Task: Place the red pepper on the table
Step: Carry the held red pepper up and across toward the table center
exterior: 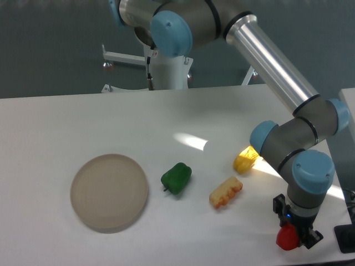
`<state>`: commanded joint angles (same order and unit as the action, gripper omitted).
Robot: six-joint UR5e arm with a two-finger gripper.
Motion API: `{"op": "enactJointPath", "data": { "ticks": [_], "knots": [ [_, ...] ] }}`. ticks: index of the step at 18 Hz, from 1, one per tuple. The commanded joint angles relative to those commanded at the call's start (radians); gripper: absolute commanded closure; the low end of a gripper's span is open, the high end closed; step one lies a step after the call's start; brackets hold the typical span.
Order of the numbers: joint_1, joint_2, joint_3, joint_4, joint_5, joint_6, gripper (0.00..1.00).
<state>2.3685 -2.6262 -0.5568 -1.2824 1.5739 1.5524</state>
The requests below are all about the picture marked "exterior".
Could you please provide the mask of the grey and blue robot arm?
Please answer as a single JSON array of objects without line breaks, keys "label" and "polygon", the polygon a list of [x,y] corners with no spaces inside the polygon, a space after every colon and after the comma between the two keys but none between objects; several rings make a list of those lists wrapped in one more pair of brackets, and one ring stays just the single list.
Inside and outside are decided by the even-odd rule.
[{"label": "grey and blue robot arm", "polygon": [[293,119],[255,127],[250,144],[287,182],[287,193],[273,199],[280,220],[276,243],[284,250],[312,248],[322,240],[313,223],[335,172],[332,159],[314,149],[349,123],[349,110],[322,98],[258,26],[238,1],[109,1],[118,26],[142,29],[167,57],[223,38],[246,58]]}]

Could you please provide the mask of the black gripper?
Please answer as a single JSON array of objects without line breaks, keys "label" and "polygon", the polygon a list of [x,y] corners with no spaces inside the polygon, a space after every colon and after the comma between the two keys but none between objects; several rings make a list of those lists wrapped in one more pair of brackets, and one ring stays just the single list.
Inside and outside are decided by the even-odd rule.
[{"label": "black gripper", "polygon": [[273,199],[273,212],[278,215],[280,228],[285,223],[290,223],[295,227],[300,239],[299,247],[304,246],[310,249],[323,239],[323,235],[313,229],[318,212],[293,204],[283,194]]}]

